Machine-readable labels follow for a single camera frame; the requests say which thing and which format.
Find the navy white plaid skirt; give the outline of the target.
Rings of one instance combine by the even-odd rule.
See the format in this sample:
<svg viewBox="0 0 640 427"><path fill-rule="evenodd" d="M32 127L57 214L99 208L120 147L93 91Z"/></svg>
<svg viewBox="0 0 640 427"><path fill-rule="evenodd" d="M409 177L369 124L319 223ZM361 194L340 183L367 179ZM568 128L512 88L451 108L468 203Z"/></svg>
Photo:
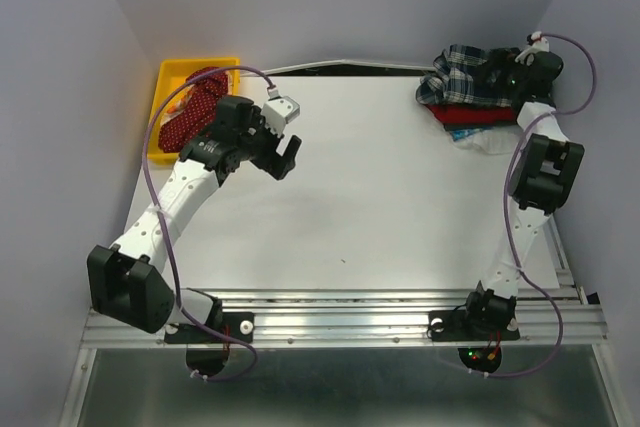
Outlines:
<svg viewBox="0 0 640 427"><path fill-rule="evenodd" d="M433 61L433 71L420 80L415 94L417 102L423 105L510 107L509 97L492 97L479 90L479 65L486 60L489 50L463 44L452 44L443 50Z"/></svg>

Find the dark red polka dot skirt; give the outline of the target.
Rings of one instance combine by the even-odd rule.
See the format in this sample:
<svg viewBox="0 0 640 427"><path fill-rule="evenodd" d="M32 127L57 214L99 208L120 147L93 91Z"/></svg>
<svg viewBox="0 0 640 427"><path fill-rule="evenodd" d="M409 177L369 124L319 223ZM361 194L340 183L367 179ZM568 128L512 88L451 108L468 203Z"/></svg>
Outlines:
<svg viewBox="0 0 640 427"><path fill-rule="evenodd" d="M218 101L228 93L226 72L210 75L190 85L161 116L158 147L165 153L180 152L214 120Z"/></svg>

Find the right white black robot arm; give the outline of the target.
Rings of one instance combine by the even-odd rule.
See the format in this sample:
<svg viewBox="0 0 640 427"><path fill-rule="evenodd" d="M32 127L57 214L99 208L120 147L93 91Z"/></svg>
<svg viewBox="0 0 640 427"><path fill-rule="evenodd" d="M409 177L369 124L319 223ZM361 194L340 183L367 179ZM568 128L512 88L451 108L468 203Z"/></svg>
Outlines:
<svg viewBox="0 0 640 427"><path fill-rule="evenodd" d="M584 156L556 119L551 91L563 69L551 52L521 54L507 78L522 129L503 187L505 237L493 263L467 297L458 325L469 339L485 340L516 329L519 284L542 293L525 272L534 240L569 196Z"/></svg>

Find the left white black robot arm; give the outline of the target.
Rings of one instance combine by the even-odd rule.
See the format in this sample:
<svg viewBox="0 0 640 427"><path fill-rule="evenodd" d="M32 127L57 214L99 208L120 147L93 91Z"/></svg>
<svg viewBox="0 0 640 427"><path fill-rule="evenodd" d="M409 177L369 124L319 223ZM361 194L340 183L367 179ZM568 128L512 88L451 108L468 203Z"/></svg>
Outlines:
<svg viewBox="0 0 640 427"><path fill-rule="evenodd" d="M160 190L134 224L110 246L95 246L87 258L93 309L147 333L169 324L187 324L199 340L222 329L221 304L213 297L168 284L165 266L174 267L174 244L199 208L242 163L282 180L294 169L301 140L278 146L285 128L300 114L293 99L272 97L262 106L248 98L225 96L215 118L179 154Z"/></svg>

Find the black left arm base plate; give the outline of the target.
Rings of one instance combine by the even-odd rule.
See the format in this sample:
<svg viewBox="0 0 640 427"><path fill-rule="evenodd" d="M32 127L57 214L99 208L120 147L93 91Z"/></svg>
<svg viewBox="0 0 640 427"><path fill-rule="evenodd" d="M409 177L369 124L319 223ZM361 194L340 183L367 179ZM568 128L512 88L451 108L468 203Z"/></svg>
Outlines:
<svg viewBox="0 0 640 427"><path fill-rule="evenodd" d="M219 334L246 343L253 342L255 328L255 314L253 312L220 310L217 314L211 315L204 324ZM163 340L169 345L221 343L220 339L191 324L179 324L175 333L165 332Z"/></svg>

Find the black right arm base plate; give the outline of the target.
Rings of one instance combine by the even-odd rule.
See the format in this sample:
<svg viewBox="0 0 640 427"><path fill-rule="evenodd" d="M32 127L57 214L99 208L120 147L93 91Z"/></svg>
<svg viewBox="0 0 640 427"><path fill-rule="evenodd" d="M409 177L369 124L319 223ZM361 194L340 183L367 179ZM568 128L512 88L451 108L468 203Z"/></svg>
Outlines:
<svg viewBox="0 0 640 427"><path fill-rule="evenodd" d="M431 310L428 312L427 332L434 342L472 342L496 340L516 341L521 338L520 331L475 320L465 310Z"/></svg>

